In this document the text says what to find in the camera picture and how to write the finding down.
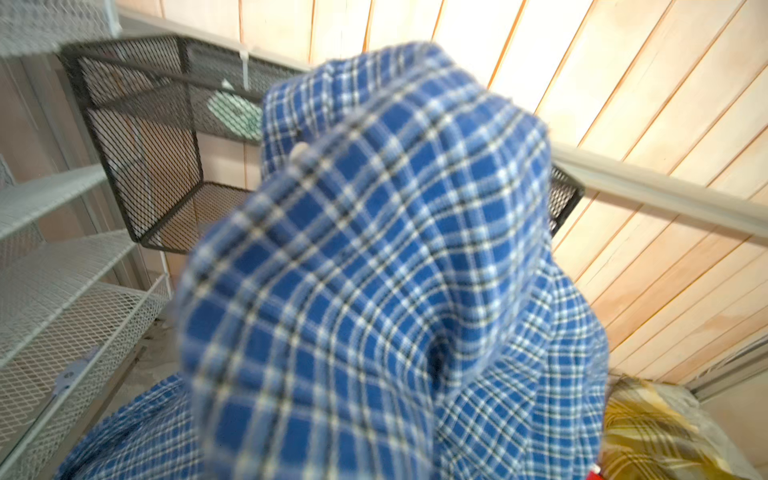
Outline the blue checked shirt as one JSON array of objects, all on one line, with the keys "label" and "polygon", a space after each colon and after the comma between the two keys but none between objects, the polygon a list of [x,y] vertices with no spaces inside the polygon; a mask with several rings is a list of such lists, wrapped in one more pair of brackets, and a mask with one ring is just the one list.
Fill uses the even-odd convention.
[{"label": "blue checked shirt", "polygon": [[264,101],[263,173],[187,259],[181,370],[60,479],[584,479],[609,348],[552,255],[544,123],[433,43]]}]

